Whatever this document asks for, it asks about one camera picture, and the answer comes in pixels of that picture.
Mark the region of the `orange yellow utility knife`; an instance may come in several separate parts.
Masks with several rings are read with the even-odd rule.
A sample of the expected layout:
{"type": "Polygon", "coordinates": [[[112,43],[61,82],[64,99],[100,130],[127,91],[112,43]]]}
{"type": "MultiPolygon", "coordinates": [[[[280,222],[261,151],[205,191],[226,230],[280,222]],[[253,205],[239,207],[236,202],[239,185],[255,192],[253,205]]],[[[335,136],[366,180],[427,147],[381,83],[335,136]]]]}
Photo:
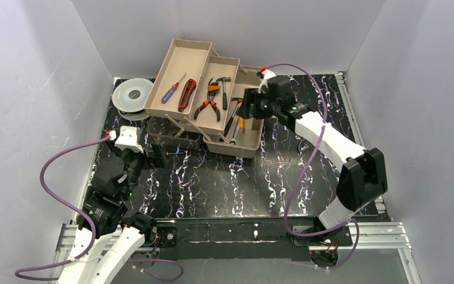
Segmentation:
{"type": "Polygon", "coordinates": [[[239,130],[244,133],[245,132],[246,119],[239,117],[238,124],[239,124],[239,130]]]}

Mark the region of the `steel combination wrench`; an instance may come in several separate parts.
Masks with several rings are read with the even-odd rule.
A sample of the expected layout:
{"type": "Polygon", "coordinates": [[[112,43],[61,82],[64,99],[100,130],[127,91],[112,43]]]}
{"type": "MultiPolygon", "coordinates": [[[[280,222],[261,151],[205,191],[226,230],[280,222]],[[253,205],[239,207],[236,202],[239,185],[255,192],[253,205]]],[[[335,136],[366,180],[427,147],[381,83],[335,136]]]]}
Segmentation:
{"type": "Polygon", "coordinates": [[[229,141],[229,144],[236,145],[236,141],[238,139],[238,136],[239,136],[240,132],[241,131],[239,130],[239,124],[238,124],[238,121],[237,121],[236,126],[234,128],[234,133],[232,135],[232,138],[229,141]]]}

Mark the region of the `orange hex key set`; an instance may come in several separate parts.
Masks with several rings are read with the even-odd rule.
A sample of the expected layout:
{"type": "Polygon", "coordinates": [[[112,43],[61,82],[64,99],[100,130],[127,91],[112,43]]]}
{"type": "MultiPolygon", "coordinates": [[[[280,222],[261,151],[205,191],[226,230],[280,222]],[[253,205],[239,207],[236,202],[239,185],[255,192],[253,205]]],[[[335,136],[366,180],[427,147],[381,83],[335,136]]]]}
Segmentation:
{"type": "Polygon", "coordinates": [[[214,82],[213,78],[210,79],[208,82],[208,87],[207,87],[207,100],[208,101],[213,101],[215,96],[219,93],[221,87],[219,86],[218,82],[214,82]]]}

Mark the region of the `beige plastic tool box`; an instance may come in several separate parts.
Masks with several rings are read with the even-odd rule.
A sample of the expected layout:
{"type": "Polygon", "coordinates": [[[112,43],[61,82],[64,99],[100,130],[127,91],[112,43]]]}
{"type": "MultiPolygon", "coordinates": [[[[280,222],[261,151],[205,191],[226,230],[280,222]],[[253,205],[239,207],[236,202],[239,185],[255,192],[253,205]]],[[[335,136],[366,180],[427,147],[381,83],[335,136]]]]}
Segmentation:
{"type": "Polygon", "coordinates": [[[221,57],[212,43],[172,40],[144,105],[148,134],[169,146],[253,158],[260,147],[262,120],[235,115],[244,90],[259,85],[257,67],[221,57]]]}

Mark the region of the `blue handled tool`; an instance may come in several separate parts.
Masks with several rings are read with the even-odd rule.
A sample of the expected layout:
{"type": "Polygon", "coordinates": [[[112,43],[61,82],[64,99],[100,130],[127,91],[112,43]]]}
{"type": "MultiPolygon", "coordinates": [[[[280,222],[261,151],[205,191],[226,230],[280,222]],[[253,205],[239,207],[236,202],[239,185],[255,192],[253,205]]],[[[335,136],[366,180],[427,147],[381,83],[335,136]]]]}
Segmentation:
{"type": "Polygon", "coordinates": [[[187,73],[185,72],[181,78],[171,86],[171,88],[165,93],[165,95],[162,97],[161,99],[161,103],[162,104],[166,104],[170,98],[173,96],[173,94],[175,93],[175,91],[177,90],[180,82],[186,77],[187,73]]]}

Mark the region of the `red utility knife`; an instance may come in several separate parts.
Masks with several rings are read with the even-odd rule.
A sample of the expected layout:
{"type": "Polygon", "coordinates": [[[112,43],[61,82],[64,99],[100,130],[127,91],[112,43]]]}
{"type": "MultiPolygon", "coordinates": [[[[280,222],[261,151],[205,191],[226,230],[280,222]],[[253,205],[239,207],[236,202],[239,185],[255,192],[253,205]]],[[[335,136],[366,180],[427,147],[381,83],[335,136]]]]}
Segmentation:
{"type": "Polygon", "coordinates": [[[197,84],[194,79],[189,79],[186,82],[184,89],[181,93],[181,97],[180,97],[179,104],[178,104],[179,112],[184,112],[184,110],[188,107],[190,98],[192,97],[192,94],[195,91],[196,86],[197,86],[197,84]]]}

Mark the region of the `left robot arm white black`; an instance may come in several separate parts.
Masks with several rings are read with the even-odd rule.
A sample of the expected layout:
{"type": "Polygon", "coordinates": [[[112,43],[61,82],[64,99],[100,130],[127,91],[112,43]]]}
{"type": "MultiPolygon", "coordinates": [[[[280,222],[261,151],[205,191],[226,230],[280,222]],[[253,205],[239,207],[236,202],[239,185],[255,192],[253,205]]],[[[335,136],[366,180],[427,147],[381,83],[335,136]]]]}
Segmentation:
{"type": "Polygon", "coordinates": [[[57,283],[111,283],[131,254],[148,236],[155,235],[155,219],[136,213],[126,222],[112,247],[105,248],[128,210],[125,203],[141,172],[166,166],[165,144],[152,142],[148,154],[118,149],[113,142],[108,145],[111,154],[99,162],[92,179],[93,193],[82,207],[95,227],[91,229],[84,218],[79,220],[70,256],[77,256],[88,245],[91,248],[63,268],[57,283]]]}

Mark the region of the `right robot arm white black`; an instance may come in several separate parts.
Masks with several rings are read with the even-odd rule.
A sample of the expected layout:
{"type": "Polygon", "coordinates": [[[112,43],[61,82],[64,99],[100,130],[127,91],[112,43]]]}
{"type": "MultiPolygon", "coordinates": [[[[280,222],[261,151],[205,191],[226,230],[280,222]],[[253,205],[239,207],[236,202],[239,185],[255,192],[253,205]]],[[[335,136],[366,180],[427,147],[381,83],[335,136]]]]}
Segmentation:
{"type": "Polygon", "coordinates": [[[336,198],[314,220],[314,232],[297,233],[285,219],[287,231],[296,237],[329,234],[346,225],[359,210],[388,190],[385,157],[377,148],[366,149],[348,139],[330,123],[327,115],[296,101],[289,78],[269,70],[258,72],[260,85],[246,88],[237,111],[241,118],[277,117],[278,122],[314,145],[339,170],[336,198]]]}

